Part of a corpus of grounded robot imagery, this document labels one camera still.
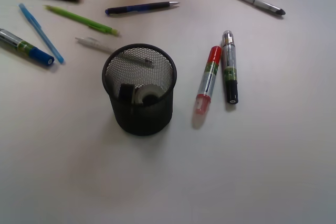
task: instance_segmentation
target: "blue marker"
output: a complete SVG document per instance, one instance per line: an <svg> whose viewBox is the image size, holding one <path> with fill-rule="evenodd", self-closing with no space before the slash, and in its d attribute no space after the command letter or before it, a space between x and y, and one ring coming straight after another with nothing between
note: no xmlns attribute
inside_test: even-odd
<svg viewBox="0 0 336 224"><path fill-rule="evenodd" d="M46 54L37 47L29 44L28 42L20 39L14 34L0 28L0 41L10 45L16 51L22 52L24 55L39 61L40 63L48 66L54 62L53 56Z"/></svg>
<svg viewBox="0 0 336 224"><path fill-rule="evenodd" d="M19 4L19 7L29 23L34 27L34 29L37 31L39 36L42 38L42 40L47 44L49 49L53 52L56 59L59 61L59 63L63 63L64 59L61 56L61 54L57 51L57 49L53 46L51 41L48 39L47 35L42 31L40 24L37 22L37 20L33 17L33 15L27 10L24 4Z"/></svg>
<svg viewBox="0 0 336 224"><path fill-rule="evenodd" d="M131 6L123 6L116 8L108 8L105 10L106 14L123 14L129 12L142 12L145 10L155 10L161 8L168 8L174 5L178 5L179 2L160 2L160 3L151 3L144 5L131 5Z"/></svg>

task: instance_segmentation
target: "pen tip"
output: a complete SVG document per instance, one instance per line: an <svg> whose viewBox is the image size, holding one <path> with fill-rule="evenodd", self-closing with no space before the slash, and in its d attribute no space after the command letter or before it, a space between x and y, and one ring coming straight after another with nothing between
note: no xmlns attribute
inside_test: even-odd
<svg viewBox="0 0 336 224"><path fill-rule="evenodd" d="M278 15L286 14L286 12L283 9L277 10L275 13L278 14Z"/></svg>
<svg viewBox="0 0 336 224"><path fill-rule="evenodd" d="M178 5L180 2L169 2L170 6Z"/></svg>

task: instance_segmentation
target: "pen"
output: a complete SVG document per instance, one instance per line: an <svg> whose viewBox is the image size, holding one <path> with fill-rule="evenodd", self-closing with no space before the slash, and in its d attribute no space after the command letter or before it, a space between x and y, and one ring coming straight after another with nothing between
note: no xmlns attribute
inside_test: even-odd
<svg viewBox="0 0 336 224"><path fill-rule="evenodd" d="M236 46L231 31L223 34L222 71L226 86L226 99L230 104L238 103Z"/></svg>
<svg viewBox="0 0 336 224"><path fill-rule="evenodd" d="M14 34L6 31L5 29L0 28L0 41L4 42L5 44L10 45L16 51L23 53L25 56L28 56L40 63L48 66L53 63L54 58L49 54L41 51L37 47L29 44L28 42L20 39L19 37L15 36Z"/></svg>
<svg viewBox="0 0 336 224"><path fill-rule="evenodd" d="M82 24L85 24L88 27L90 27L92 29L95 29L97 31L100 31L102 33L113 34L113 35L116 35L116 36L119 35L119 32L117 30L115 30L115 29L112 29L111 27L102 25L102 24L100 24L98 22L94 22L93 20L90 20L88 18L84 18L82 16L79 16L77 14L68 12L68 11L63 10L61 8L53 7L53 6L50 6L50 5L46 5L46 9L49 10L49 11L51 11L51 12L53 12L53 13L61 15L63 17L67 17L67 18L73 19L73 20L75 20L77 22L80 22Z"/></svg>
<svg viewBox="0 0 336 224"><path fill-rule="evenodd" d="M61 56L61 54L57 51L57 49L53 46L51 41L48 39L47 35L42 31L41 25L37 22L37 20L33 17L33 15L27 10L27 8L24 6L24 4L19 4L19 7L29 23L34 27L34 29L37 31L39 36L42 38L42 40L47 44L48 48L53 52L56 59L59 61L59 63L63 63L64 59Z"/></svg>
<svg viewBox="0 0 336 224"><path fill-rule="evenodd" d="M279 7L276 7L274 5L271 5L271 4L268 4L266 3L265 1L262 1L262 0L243 0L245 2L248 2L256 7L259 7L263 10L268 10L270 11L271 13L274 13L274 14L277 14L277 15L284 15L286 14L286 12L279 8Z"/></svg>
<svg viewBox="0 0 336 224"><path fill-rule="evenodd" d="M107 52L108 54L112 54L115 52L115 49L110 48L109 46L102 44L100 41L94 39L94 38L75 38L78 43L88 46L88 47L92 47L98 50L101 50L103 52ZM141 58L137 58L136 56L131 56L131 55L127 55L127 54L122 54L120 55L120 58L123 58L127 61L130 61L132 63L136 63L145 67L150 67L153 68L154 64L153 61L150 59L141 59Z"/></svg>
<svg viewBox="0 0 336 224"><path fill-rule="evenodd" d="M204 123L209 110L221 54L222 49L220 47L213 47L205 65L194 106L193 125L195 128L200 127Z"/></svg>
<svg viewBox="0 0 336 224"><path fill-rule="evenodd" d="M160 3L151 3L143 5L131 5L131 6L122 6L116 8L108 8L105 10L106 14L122 14L129 12L141 12L144 10L155 10L161 8L167 8L170 6L178 5L179 2L160 2Z"/></svg>

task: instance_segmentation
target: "tape roll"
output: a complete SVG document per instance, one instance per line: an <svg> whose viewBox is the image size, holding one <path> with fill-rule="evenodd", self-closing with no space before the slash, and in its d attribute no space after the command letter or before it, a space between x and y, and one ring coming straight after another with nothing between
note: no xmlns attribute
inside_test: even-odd
<svg viewBox="0 0 336 224"><path fill-rule="evenodd" d="M137 92L135 93L134 101L137 104L146 104L144 99L148 97L156 97L157 99L161 97L164 94L164 90L159 86L155 84L146 84L144 86L141 86Z"/></svg>

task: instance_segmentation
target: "mesh pencil holder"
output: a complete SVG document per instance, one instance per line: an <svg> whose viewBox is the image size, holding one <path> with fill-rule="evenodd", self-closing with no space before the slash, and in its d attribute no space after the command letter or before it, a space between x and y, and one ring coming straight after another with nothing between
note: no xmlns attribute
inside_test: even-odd
<svg viewBox="0 0 336 224"><path fill-rule="evenodd" d="M104 65L102 82L125 131L151 135L171 120L176 66L160 48L131 44L118 49Z"/></svg>

